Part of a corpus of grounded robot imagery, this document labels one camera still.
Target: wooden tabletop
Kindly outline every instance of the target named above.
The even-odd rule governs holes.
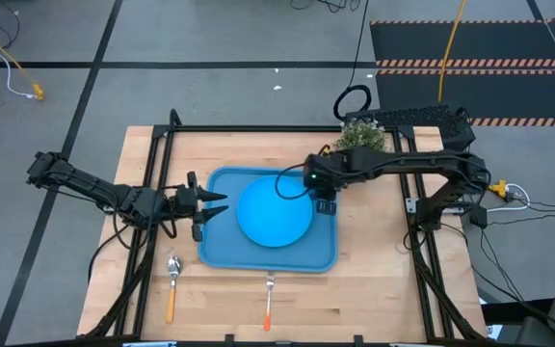
[[[150,134],[151,127],[127,129],[116,183],[142,184]],[[332,144],[337,136],[338,133],[176,133],[167,185],[185,182],[186,173],[195,171],[198,183],[204,186],[208,176],[225,165],[282,168],[298,164],[322,145]],[[419,151],[441,149],[436,128],[415,128],[415,136]],[[439,175],[424,175],[429,195],[444,181]],[[410,188],[416,196],[413,179]],[[407,225],[399,176],[384,175],[350,186],[343,191],[338,208],[339,258],[335,266],[324,274],[276,273],[269,332],[263,331],[267,272],[203,264],[198,259],[189,221],[177,222],[178,236],[174,240],[160,231],[142,338],[220,341],[225,334],[234,334],[238,341],[348,342],[353,341],[353,335],[362,334],[366,342],[425,341],[412,256],[402,246]],[[457,217],[445,216],[442,222],[461,228]],[[129,241],[131,233],[126,233]],[[100,242],[112,234],[112,222],[107,218]],[[447,294],[475,330],[484,334],[485,323],[463,238],[444,228],[436,232],[436,243]],[[182,259],[183,270],[177,281],[174,320],[167,324],[171,281],[167,260],[173,254]],[[90,330],[118,296],[126,260],[127,250],[118,242],[112,242],[100,253],[93,267],[79,334]],[[429,292],[436,334],[441,335],[436,298]],[[129,305],[135,307],[136,302],[133,298]],[[131,323],[132,319],[127,319],[128,332]]]

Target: orange handle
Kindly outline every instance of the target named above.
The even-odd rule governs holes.
[[[265,316],[265,324],[263,326],[265,331],[269,331],[271,329],[271,315],[267,314]]]
[[[171,287],[171,295],[169,295],[169,306],[166,311],[166,322],[172,322],[174,317],[174,287]]]

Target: green plant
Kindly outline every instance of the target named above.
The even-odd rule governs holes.
[[[385,151],[384,128],[376,120],[353,120],[342,125],[342,137],[335,142],[337,149],[370,147]]]

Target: gray floor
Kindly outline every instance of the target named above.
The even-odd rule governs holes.
[[[368,18],[452,19],[459,2],[371,0]],[[537,2],[543,15],[555,17],[555,0]],[[10,50],[18,60],[90,61],[113,0],[7,3],[18,11],[22,24]],[[287,0],[124,0],[105,60],[349,61],[361,10],[331,14],[315,4],[296,12]],[[0,18],[6,15],[10,14],[0,9]],[[531,19],[532,15],[525,0],[470,0],[464,18]],[[13,28],[9,17],[4,27]],[[361,60],[371,61],[369,31],[364,33]],[[36,102],[8,93],[5,72],[0,69],[0,315],[44,196],[23,183],[25,171],[37,150],[61,148],[88,73],[31,71],[46,92],[46,100]],[[373,87],[370,73],[358,70],[356,83]],[[164,122],[171,107],[189,124],[332,124],[332,103],[349,77],[348,69],[318,68],[103,69],[70,160],[112,179],[125,127]],[[26,92],[31,89],[17,71],[13,85]],[[344,109],[359,103],[348,100]],[[476,128],[475,132],[479,139],[473,151],[486,159],[494,178],[522,185],[533,200],[555,203],[555,128]],[[486,206],[497,203],[492,197],[485,200]],[[490,216],[508,221],[530,215],[525,211]],[[74,337],[87,265],[102,222],[92,206],[57,199],[8,343]],[[477,230],[468,227],[466,233],[475,266],[504,286],[481,253]],[[554,295],[555,219],[490,227],[487,234],[524,297]]]

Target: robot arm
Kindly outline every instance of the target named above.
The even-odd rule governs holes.
[[[304,185],[317,198],[335,200],[336,192],[352,183],[382,174],[442,174],[447,182],[431,197],[409,208],[413,224],[438,230],[442,210],[464,194],[481,194],[489,185],[485,162],[469,153],[450,150],[423,153],[384,153],[369,147],[310,154],[304,162]]]
[[[195,241],[202,241],[199,225],[227,209],[220,206],[198,210],[198,201],[213,201],[226,198],[225,195],[207,192],[197,185],[194,172],[188,173],[188,186],[177,185],[176,193],[166,197],[161,191],[147,187],[131,187],[126,184],[112,184],[103,179],[74,168],[59,153],[38,152],[36,161],[27,171],[27,183],[36,187],[63,185],[95,200],[95,204],[104,212],[119,214],[123,222],[131,227],[148,228],[151,224],[191,218],[192,235]]]

